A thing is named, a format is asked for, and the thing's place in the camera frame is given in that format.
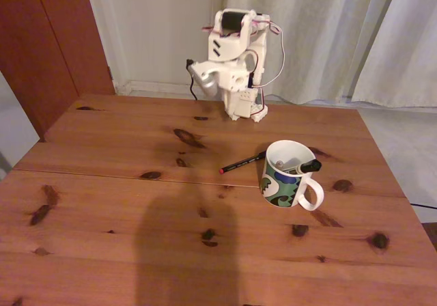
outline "mug handle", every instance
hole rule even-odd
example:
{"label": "mug handle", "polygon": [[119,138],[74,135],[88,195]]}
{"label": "mug handle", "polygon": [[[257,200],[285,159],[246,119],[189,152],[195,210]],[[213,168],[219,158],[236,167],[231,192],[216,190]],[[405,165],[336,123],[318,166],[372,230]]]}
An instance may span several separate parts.
{"label": "mug handle", "polygon": [[312,212],[313,210],[316,210],[320,204],[323,201],[323,198],[325,196],[322,187],[320,184],[318,184],[315,180],[312,178],[307,178],[305,180],[305,183],[308,184],[315,192],[315,195],[317,196],[317,200],[315,201],[315,204],[310,203],[305,196],[302,194],[299,196],[298,203],[306,210],[309,210]]}

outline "white mug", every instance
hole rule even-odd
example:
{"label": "white mug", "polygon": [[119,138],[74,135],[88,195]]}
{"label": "white mug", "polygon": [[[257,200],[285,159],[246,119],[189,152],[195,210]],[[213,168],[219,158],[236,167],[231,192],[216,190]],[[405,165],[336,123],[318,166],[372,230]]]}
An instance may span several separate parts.
{"label": "white mug", "polygon": [[[270,144],[259,186],[264,199],[277,207],[300,204],[309,211],[317,209],[323,202],[324,192],[320,184],[311,178],[312,173],[292,175],[276,167],[278,162],[283,163],[283,168],[290,168],[313,159],[314,153],[299,142],[282,140]],[[307,186],[310,186],[317,196],[314,204],[304,196]]]}

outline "pen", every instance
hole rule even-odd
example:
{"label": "pen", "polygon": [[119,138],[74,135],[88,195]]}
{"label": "pen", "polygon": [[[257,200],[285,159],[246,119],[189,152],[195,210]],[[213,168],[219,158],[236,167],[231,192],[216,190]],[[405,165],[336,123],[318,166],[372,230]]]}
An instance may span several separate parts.
{"label": "pen", "polygon": [[322,163],[317,159],[313,159],[308,163],[300,164],[287,169],[281,169],[281,171],[284,171],[285,173],[292,174],[292,175],[302,175],[305,173],[310,173],[312,171],[319,171],[321,168],[322,168]]}
{"label": "pen", "polygon": [[258,161],[259,159],[263,159],[265,157],[266,157],[266,152],[265,151],[260,152],[256,156],[244,159],[243,161],[239,161],[239,162],[237,162],[235,164],[232,164],[232,165],[229,165],[229,166],[225,166],[224,168],[221,168],[220,169],[220,174],[226,173],[227,171],[231,171],[232,169],[235,169],[235,168],[239,168],[239,167],[241,167],[243,165],[252,163],[253,161]]}

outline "wooden table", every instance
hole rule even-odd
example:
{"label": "wooden table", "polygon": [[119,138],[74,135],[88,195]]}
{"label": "wooden table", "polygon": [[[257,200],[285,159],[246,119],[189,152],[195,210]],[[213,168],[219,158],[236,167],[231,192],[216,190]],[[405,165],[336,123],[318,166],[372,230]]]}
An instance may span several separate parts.
{"label": "wooden table", "polygon": [[[436,305],[437,253],[358,112],[269,108],[75,102],[0,185],[0,305]],[[219,174],[280,139],[323,162],[318,210],[269,206],[262,162]]]}

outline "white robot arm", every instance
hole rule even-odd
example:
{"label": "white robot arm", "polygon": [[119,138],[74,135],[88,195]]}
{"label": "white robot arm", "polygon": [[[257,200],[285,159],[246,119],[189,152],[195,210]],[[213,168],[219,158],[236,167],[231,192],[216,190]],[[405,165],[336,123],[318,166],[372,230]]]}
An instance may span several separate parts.
{"label": "white robot arm", "polygon": [[[268,112],[263,95],[261,105],[255,100],[264,73],[270,24],[269,15],[255,10],[219,11],[210,27],[208,61],[187,60],[187,70],[206,95],[214,96],[218,87],[222,89],[225,110],[232,120],[251,117],[258,122]],[[248,55],[255,62],[252,72],[247,70]]]}

